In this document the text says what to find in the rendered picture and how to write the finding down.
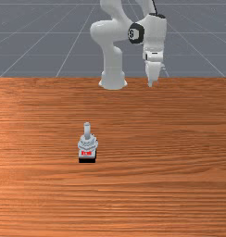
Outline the grey toggle switch black base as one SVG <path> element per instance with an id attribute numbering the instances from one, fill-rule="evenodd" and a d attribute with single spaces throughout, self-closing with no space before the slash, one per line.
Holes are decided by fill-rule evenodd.
<path id="1" fill-rule="evenodd" d="M 96 152 L 98 147 L 97 138 L 91 133 L 91 124 L 85 122 L 83 124 L 83 135 L 78 142 L 79 162 L 94 163 L 96 160 Z"/>

